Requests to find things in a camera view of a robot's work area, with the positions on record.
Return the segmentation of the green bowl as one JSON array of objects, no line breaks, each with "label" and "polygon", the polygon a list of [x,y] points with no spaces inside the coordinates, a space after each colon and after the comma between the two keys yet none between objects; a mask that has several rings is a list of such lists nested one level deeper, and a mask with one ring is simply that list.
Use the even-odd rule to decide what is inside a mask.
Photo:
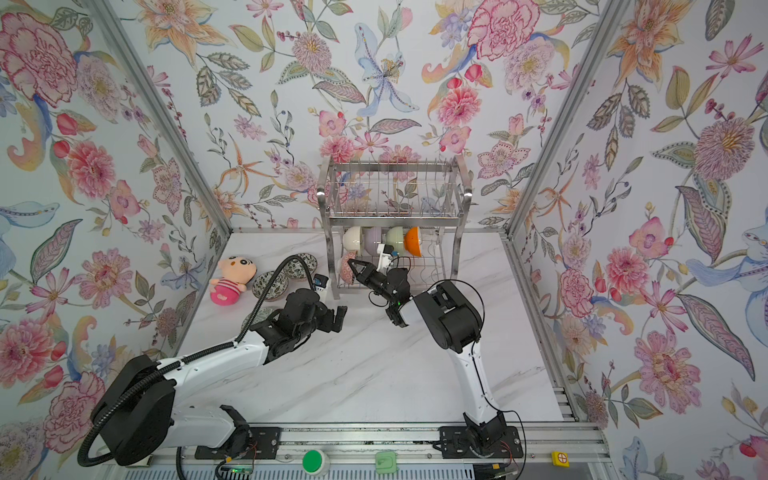
[{"label": "green bowl", "polygon": [[404,255],[406,253],[404,237],[405,231],[401,226],[391,227],[385,234],[385,244],[390,245],[396,255]]}]

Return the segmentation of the orange white bowl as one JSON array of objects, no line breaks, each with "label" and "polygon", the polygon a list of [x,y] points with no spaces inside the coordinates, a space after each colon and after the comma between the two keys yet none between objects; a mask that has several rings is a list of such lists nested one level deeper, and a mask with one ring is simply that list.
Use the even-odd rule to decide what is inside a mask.
[{"label": "orange white bowl", "polygon": [[410,228],[404,235],[405,250],[413,257],[422,257],[422,234],[419,227]]}]

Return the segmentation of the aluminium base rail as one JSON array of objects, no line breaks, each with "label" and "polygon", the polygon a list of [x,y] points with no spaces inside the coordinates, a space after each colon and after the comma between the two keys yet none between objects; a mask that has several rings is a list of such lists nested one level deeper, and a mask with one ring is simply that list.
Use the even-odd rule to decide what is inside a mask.
[{"label": "aluminium base rail", "polygon": [[[108,479],[174,479],[179,459],[185,478],[307,479],[302,458],[322,450],[330,469],[321,479],[614,479],[608,445],[598,427],[583,422],[510,420],[488,456],[466,449],[462,424],[288,423],[255,425],[255,443],[236,457],[204,447],[159,450],[137,466],[108,463]],[[398,472],[378,475],[375,454],[397,453]],[[566,452],[569,468],[552,464]]]}]

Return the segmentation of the light green square button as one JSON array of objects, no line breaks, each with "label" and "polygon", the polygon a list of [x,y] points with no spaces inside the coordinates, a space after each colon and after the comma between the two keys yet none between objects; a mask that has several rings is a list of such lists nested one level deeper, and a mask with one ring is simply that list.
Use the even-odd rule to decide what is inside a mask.
[{"label": "light green square button", "polygon": [[397,453],[380,451],[375,454],[375,472],[378,475],[391,475],[398,472]]}]

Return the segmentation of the green round button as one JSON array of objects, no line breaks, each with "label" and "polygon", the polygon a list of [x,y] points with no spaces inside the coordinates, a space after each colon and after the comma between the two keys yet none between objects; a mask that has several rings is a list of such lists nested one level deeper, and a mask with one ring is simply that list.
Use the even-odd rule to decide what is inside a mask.
[{"label": "green round button", "polygon": [[309,450],[302,458],[302,469],[310,476],[323,476],[330,469],[330,460],[322,450]]}]

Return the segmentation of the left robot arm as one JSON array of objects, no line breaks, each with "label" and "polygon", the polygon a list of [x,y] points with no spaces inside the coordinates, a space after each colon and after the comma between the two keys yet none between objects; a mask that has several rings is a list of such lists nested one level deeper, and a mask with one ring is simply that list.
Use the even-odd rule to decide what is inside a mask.
[{"label": "left robot arm", "polygon": [[265,317],[253,310],[233,340],[181,358],[131,359],[91,413],[79,465],[114,461],[128,466],[164,448],[205,447],[233,458],[244,454],[255,442],[249,422],[222,400],[206,403],[203,393],[294,352],[315,332],[340,332],[347,311],[301,288]]}]

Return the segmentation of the aluminium left corner post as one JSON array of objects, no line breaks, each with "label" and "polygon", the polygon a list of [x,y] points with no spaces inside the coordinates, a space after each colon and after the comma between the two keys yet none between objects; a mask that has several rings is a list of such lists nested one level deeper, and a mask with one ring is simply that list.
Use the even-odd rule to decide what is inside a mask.
[{"label": "aluminium left corner post", "polygon": [[162,95],[155,88],[144,63],[134,49],[114,10],[108,1],[85,0],[84,5],[96,25],[101,28],[107,44],[115,51],[115,57],[126,69],[128,78],[147,103],[147,109],[153,122],[170,145],[191,185],[196,189],[209,219],[221,231],[222,236],[228,240],[233,232],[231,223],[226,219],[215,199],[213,190],[207,184],[195,162],[193,152],[189,149],[187,142],[165,107]]}]

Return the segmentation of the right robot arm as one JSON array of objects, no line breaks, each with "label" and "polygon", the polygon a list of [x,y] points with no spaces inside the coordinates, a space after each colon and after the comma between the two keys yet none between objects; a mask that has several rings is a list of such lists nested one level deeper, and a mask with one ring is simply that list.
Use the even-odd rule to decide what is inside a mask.
[{"label": "right robot arm", "polygon": [[493,405],[486,388],[480,358],[485,309],[476,308],[462,293],[460,280],[439,280],[414,295],[404,268],[383,273],[374,264],[356,259],[348,260],[347,266],[359,284],[386,301],[385,313],[394,325],[424,326],[436,345],[448,353],[465,407],[461,441],[480,456],[490,455],[492,448],[503,441],[507,424],[505,414]]}]

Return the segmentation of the pink plush doll toy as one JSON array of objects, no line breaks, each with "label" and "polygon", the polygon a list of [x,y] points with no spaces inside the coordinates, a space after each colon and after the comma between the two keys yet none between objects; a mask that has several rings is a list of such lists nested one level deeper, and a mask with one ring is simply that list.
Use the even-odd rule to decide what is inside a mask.
[{"label": "pink plush doll toy", "polygon": [[221,276],[209,282],[210,298],[219,306],[234,305],[255,277],[257,266],[249,258],[230,256],[220,260],[218,268],[221,270]]}]

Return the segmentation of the stainless steel dish rack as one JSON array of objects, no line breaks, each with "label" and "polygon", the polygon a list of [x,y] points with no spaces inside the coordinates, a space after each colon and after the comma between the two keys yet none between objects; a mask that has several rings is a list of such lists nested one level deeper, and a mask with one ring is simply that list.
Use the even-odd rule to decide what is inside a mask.
[{"label": "stainless steel dish rack", "polygon": [[403,233],[422,230],[422,254],[403,252],[400,266],[409,271],[415,287],[458,277],[461,244],[470,207],[473,181],[465,156],[452,155],[417,161],[350,161],[325,159],[320,167],[316,195],[326,240],[328,274],[335,299],[353,286],[342,280],[341,257],[357,246],[356,257],[377,262],[363,242],[345,243],[349,230],[379,227]]}]

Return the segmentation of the aluminium corner post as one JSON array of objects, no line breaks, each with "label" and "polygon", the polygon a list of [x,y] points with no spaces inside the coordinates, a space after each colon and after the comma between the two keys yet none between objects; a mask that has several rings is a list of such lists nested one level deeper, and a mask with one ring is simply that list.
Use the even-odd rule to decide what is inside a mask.
[{"label": "aluminium corner post", "polygon": [[115,57],[126,69],[128,78],[147,103],[147,109],[153,122],[170,145],[191,185],[196,189],[209,219],[221,231],[222,236],[228,240],[233,232],[231,223],[226,219],[215,199],[213,190],[207,184],[195,162],[193,152],[189,149],[187,142],[165,107],[162,95],[155,88],[144,63],[134,49],[114,10],[108,1],[85,0],[84,5],[96,25],[101,28],[107,44],[115,51]]},{"label": "aluminium corner post", "polygon": [[628,6],[624,1],[606,2],[605,10],[597,22],[595,33],[582,58],[580,72],[572,81],[571,88],[564,97],[558,114],[554,117],[551,133],[544,142],[541,154],[523,190],[523,195],[511,217],[510,224],[506,230],[508,240],[512,240],[517,233],[524,229],[526,215],[536,198],[539,185],[554,160],[562,141],[565,139],[582,101],[586,97],[589,85],[594,79],[595,72],[599,68],[602,58],[608,49],[609,42],[619,29],[627,8]]}]

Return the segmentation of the patterned bowl front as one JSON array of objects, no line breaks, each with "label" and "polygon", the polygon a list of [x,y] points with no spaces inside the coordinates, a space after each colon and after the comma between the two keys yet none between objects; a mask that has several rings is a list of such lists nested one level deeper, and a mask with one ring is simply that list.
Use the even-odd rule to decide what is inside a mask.
[{"label": "patterned bowl front", "polygon": [[340,276],[341,282],[345,285],[351,285],[355,281],[355,274],[353,273],[352,268],[349,265],[349,261],[354,260],[356,257],[357,257],[356,251],[348,251],[341,258],[339,276]]}]

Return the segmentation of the cream bowl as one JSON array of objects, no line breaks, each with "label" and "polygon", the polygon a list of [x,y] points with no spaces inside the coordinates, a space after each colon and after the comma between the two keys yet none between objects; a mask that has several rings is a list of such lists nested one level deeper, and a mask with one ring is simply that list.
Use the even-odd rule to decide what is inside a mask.
[{"label": "cream bowl", "polygon": [[355,256],[362,251],[363,231],[360,226],[351,226],[347,228],[342,236],[343,248]]}]

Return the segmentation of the purple bowl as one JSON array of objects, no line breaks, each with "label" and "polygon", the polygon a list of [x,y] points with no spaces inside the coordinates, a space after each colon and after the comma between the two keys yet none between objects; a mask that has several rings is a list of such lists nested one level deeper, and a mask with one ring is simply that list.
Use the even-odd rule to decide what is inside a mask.
[{"label": "purple bowl", "polygon": [[364,251],[370,256],[378,255],[378,247],[382,243],[382,228],[379,226],[362,229],[362,244]]}]

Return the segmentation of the aluminium right corner post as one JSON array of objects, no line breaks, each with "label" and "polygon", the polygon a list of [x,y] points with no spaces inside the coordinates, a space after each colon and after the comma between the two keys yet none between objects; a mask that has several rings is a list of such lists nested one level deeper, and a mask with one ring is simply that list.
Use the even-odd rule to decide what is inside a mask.
[{"label": "aluminium right corner post", "polygon": [[512,240],[517,233],[524,229],[526,215],[536,198],[539,185],[554,160],[562,141],[565,139],[582,101],[586,97],[589,85],[594,79],[595,72],[599,68],[602,58],[608,49],[609,42],[619,29],[627,8],[628,6],[624,1],[606,2],[605,10],[597,22],[595,33],[582,58],[580,72],[572,81],[571,88],[564,97],[558,114],[554,117],[551,133],[544,142],[541,154],[523,190],[523,195],[511,217],[510,224],[506,230],[508,240]]}]

